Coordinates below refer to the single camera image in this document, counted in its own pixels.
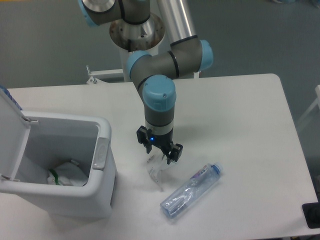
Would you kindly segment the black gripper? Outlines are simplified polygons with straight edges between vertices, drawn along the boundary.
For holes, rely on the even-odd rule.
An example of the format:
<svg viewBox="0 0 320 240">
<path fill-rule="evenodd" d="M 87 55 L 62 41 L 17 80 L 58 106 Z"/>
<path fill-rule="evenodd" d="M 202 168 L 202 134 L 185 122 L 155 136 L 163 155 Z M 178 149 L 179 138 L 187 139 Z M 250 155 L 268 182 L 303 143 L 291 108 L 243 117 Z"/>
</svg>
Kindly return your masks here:
<svg viewBox="0 0 320 240">
<path fill-rule="evenodd" d="M 156 135 L 151 129 L 147 129 L 141 125 L 136 131 L 137 140 L 146 148 L 146 153 L 149 154 L 152 146 L 159 148 L 166 156 L 166 163 L 176 163 L 182 155 L 183 145 L 173 143 L 173 130 L 163 135 Z"/>
</svg>

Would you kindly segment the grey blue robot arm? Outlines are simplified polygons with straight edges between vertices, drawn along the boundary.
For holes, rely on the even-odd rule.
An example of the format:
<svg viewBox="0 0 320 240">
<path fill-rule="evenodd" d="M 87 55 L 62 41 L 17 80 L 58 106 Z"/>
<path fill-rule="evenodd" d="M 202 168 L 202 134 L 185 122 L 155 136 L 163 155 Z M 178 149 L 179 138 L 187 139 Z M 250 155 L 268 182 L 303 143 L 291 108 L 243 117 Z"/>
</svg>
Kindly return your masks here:
<svg viewBox="0 0 320 240">
<path fill-rule="evenodd" d="M 147 152 L 160 149 L 168 163 L 180 158 L 183 146 L 173 142 L 176 87 L 174 80 L 208 69 L 213 51 L 198 38 L 185 0 L 159 0 L 160 16 L 148 0 L 80 0 L 89 26 L 109 24 L 112 41 L 127 51 L 123 72 L 144 105 L 145 125 L 137 140 Z"/>
</svg>

